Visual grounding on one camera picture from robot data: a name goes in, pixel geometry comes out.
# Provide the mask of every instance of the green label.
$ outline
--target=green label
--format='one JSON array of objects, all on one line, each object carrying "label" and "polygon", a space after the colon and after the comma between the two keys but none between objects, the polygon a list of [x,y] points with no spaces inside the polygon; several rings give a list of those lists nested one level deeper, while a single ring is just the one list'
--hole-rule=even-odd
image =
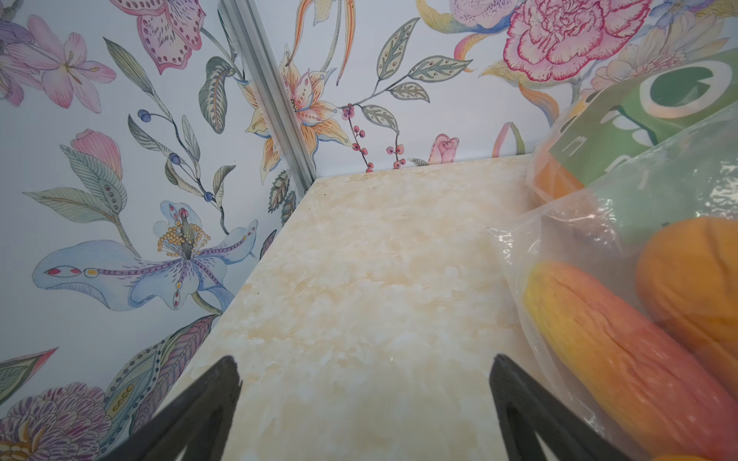
[{"label": "green label", "polygon": [[592,93],[551,146],[585,186],[738,100],[738,49]]}]

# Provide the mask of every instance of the pink peony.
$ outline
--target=pink peony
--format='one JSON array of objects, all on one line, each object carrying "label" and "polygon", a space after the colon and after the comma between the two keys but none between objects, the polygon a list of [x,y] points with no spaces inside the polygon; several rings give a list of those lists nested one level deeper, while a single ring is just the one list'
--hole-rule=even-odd
[{"label": "pink peony", "polygon": [[641,28],[650,0],[527,0],[511,17],[503,56],[531,80],[566,80],[607,59]]},{"label": "pink peony", "polygon": [[89,110],[100,113],[100,95],[92,84],[110,83],[115,71],[93,60],[87,60],[87,45],[82,35],[69,34],[64,45],[46,22],[36,15],[28,18],[28,30],[35,44],[11,44],[7,51],[17,61],[32,69],[44,71],[41,82],[50,100],[69,108],[77,98]]},{"label": "pink peony", "polygon": [[491,29],[515,8],[515,0],[449,0],[456,21]]},{"label": "pink peony", "polygon": [[161,74],[184,69],[193,50],[200,49],[205,11],[199,0],[110,0],[129,15],[138,16],[141,43]]},{"label": "pink peony", "polygon": [[123,179],[120,150],[110,136],[88,128],[82,133],[77,133],[77,138],[72,140],[72,148],[100,160],[108,165],[118,178]]},{"label": "pink peony", "polygon": [[456,148],[459,146],[459,138],[450,139],[445,134],[439,134],[435,138],[430,150],[428,164],[453,163],[456,158]]},{"label": "pink peony", "polygon": [[0,459],[93,461],[111,426],[104,397],[72,383],[20,400],[0,420]]}]

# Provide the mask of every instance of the plastic bag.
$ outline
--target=plastic bag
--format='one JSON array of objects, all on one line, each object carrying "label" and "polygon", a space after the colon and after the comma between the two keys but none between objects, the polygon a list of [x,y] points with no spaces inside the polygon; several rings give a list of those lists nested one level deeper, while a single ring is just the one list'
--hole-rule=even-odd
[{"label": "plastic bag", "polygon": [[540,203],[576,192],[736,100],[738,49],[595,91],[537,146],[527,184]]},{"label": "plastic bag", "polygon": [[738,103],[490,229],[553,391],[634,460],[738,460],[735,133]]}]

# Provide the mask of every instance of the floral wallpaper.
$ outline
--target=floral wallpaper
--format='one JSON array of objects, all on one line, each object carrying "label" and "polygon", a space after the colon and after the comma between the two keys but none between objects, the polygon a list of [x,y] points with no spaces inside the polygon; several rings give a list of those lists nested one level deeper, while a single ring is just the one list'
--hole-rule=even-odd
[{"label": "floral wallpaper", "polygon": [[256,3],[318,176],[530,153],[578,97],[738,44],[735,0]]},{"label": "floral wallpaper", "polygon": [[297,206],[216,7],[1,0],[0,459],[143,427]]}]

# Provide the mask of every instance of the cream marble surface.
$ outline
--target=cream marble surface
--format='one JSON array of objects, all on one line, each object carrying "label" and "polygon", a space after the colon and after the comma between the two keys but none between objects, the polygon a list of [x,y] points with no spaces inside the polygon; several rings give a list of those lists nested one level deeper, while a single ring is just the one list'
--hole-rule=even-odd
[{"label": "cream marble surface", "polygon": [[506,460],[493,358],[542,376],[486,229],[528,161],[317,181],[165,403],[230,354],[224,460]]}]

